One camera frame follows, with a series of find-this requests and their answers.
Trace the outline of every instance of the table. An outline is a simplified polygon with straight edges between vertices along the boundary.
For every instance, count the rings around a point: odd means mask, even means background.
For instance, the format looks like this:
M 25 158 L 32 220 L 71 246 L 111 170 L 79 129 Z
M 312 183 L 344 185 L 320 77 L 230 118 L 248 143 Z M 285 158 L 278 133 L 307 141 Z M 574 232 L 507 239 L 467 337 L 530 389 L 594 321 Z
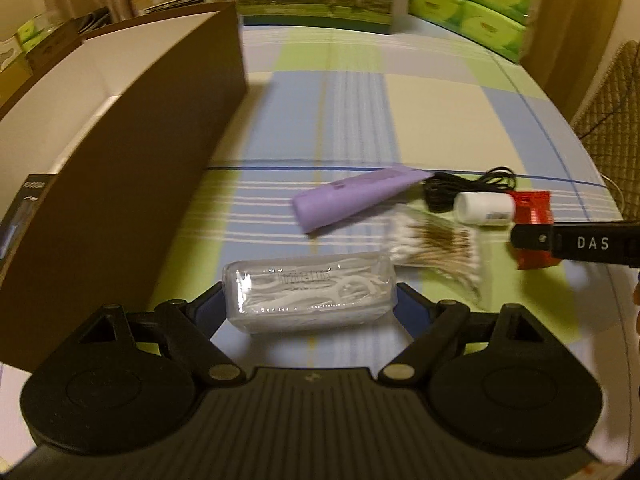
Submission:
M 307 237 L 289 200 L 393 162 L 468 175 L 509 166 L 521 175 L 519 189 L 552 191 L 556 221 L 620 218 L 588 154 L 521 67 L 417 18 L 405 17 L 401 29 L 380 36 L 244 28 L 249 93 L 184 217 L 154 303 L 194 298 L 235 260 L 376 250 L 384 209 Z M 598 378 L 606 404 L 590 447 L 606 460 L 630 460 L 640 452 L 633 273 L 575 262 L 518 271 L 508 232 L 489 239 L 487 305 L 497 312 L 503 303 L 524 304 Z M 468 300 L 424 271 L 400 269 L 398 278 L 433 301 Z M 373 373 L 409 340 L 392 317 L 278 340 L 249 338 L 225 324 L 213 339 L 247 368 L 367 365 Z M 15 419 L 15 385 L 24 377 L 8 367 L 4 377 L 0 417 Z M 9 401 L 13 415 L 2 407 Z M 13 446 L 11 457 L 3 446 Z M 0 456 L 14 460 L 15 448 L 0 435 Z

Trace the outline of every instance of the black cable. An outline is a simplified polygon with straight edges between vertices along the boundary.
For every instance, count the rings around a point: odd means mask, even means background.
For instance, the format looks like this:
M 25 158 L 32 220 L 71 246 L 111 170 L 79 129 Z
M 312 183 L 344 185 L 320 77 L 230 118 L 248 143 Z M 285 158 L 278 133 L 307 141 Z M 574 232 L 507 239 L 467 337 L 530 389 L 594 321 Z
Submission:
M 601 118 L 601 120 L 599 120 L 587 133 L 581 136 L 578 136 L 578 139 L 583 140 L 585 137 L 590 136 L 604 121 L 606 121 L 612 115 L 617 113 L 620 110 L 620 108 L 622 108 L 623 105 L 626 103 L 629 96 L 631 95 L 632 89 L 634 88 L 634 83 L 636 82 L 636 68 L 638 67 L 638 53 L 640 53 L 640 41 L 638 41 L 638 46 L 636 46 L 636 55 L 634 56 L 633 69 L 631 71 L 631 79 L 629 80 L 629 83 L 626 85 L 625 94 L 622 96 L 622 99 L 620 99 L 620 102 L 618 102 L 618 104 L 613 108 L 613 110 L 610 111 L 608 114 L 606 114 L 603 118 Z
M 476 180 L 468 180 L 450 173 L 434 173 L 422 184 L 424 201 L 432 213 L 451 211 L 458 193 L 475 191 L 504 193 L 514 189 L 516 189 L 516 174 L 506 166 L 493 168 Z

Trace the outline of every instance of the bag of cotton swabs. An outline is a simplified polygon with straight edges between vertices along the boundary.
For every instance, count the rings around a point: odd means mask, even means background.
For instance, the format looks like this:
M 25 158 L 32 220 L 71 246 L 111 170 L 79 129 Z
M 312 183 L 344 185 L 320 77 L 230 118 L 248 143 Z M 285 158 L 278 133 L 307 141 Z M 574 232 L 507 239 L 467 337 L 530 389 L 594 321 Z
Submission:
M 435 270 L 460 282 L 480 301 L 483 272 L 477 228 L 399 205 L 389 219 L 383 250 L 395 266 Z

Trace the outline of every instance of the quilted fabric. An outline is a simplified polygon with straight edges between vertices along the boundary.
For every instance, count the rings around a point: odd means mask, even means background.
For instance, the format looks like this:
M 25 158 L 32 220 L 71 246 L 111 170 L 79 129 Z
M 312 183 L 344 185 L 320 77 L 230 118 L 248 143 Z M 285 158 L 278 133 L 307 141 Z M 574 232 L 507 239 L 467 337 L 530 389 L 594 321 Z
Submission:
M 638 43 L 620 46 L 600 89 L 573 127 L 578 137 L 586 134 L 616 109 L 633 78 L 633 87 L 622 106 L 583 141 L 600 173 L 608 176 L 622 191 L 611 186 L 611 193 L 625 220 L 640 220 L 640 157 L 638 113 L 640 109 L 640 70 L 634 70 Z

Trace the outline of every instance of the clear plastic box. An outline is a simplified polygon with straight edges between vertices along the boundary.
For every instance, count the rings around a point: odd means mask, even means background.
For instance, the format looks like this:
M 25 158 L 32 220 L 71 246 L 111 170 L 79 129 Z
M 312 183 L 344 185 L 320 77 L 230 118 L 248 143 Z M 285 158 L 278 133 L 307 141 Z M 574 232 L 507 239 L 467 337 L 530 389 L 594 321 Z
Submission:
M 397 301 L 386 253 L 234 262 L 223 286 L 228 320 L 249 333 L 366 323 Z

